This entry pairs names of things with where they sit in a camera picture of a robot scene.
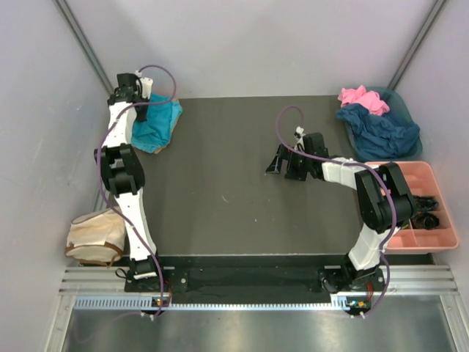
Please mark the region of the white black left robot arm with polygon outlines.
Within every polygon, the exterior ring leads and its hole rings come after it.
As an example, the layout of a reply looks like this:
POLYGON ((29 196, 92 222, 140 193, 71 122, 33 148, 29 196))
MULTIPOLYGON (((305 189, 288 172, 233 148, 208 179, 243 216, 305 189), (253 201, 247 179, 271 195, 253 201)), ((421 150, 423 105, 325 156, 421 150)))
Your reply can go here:
POLYGON ((145 120, 152 79, 139 72, 120 73, 117 88, 107 100, 108 130, 95 151, 101 193, 107 191, 117 203, 112 209, 123 218, 130 245, 130 280, 149 290, 160 290, 166 273, 157 264, 157 247, 149 234, 144 212, 144 169, 131 145, 134 122, 145 120))

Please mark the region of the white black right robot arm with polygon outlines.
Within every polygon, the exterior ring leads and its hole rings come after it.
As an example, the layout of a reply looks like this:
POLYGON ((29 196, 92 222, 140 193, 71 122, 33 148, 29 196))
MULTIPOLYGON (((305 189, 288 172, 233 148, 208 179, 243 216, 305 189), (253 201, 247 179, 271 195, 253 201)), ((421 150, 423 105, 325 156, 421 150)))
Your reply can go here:
POLYGON ((363 226, 355 245, 337 269, 320 271, 329 293, 359 290, 379 272, 385 249, 402 225, 416 214, 416 201, 394 162, 371 167, 350 158, 331 157, 321 133, 295 132, 293 147, 280 144, 268 174, 278 174, 285 164, 285 178, 304 181, 308 176, 355 190, 363 226))

